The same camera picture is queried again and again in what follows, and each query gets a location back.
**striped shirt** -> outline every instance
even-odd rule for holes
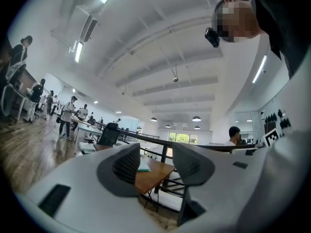
[[[64,111],[63,111],[63,114],[62,114],[61,119],[62,119],[63,121],[65,121],[65,122],[71,122],[71,114],[72,114],[72,112],[70,112],[70,111],[65,111],[65,110],[71,110],[71,111],[73,111],[73,110],[74,110],[74,105],[73,105],[73,103],[70,103],[70,102],[66,103],[63,110],[64,110]]]

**window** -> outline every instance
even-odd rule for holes
[[[182,133],[169,133],[170,142],[181,142],[186,144],[197,145],[198,135],[197,134],[182,134]]]

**wooden table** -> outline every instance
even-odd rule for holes
[[[94,144],[94,148],[97,151],[111,148],[111,146],[104,146]],[[146,156],[141,157],[144,159],[146,164],[150,167],[150,172],[137,172],[135,179],[135,186],[141,194],[146,194],[152,189],[157,187],[164,181],[169,175],[175,170],[174,166],[169,164],[156,161]]]

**black shirt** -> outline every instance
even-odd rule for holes
[[[30,100],[32,102],[38,103],[40,101],[40,96],[43,93],[43,86],[40,84],[37,84],[34,88],[33,88],[33,94],[30,97]]]
[[[290,78],[310,47],[309,0],[252,0],[259,26],[270,38],[271,51],[285,62]]]

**black vent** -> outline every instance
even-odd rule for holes
[[[97,23],[97,20],[92,19],[92,22],[91,22],[89,28],[87,29],[86,36],[83,39],[84,42],[87,42],[89,40],[89,38],[91,37],[91,33],[93,32],[93,29],[94,29],[96,23]]]
[[[138,151],[132,151],[114,163],[112,171],[120,180],[135,184],[136,172],[140,164],[139,154]]]

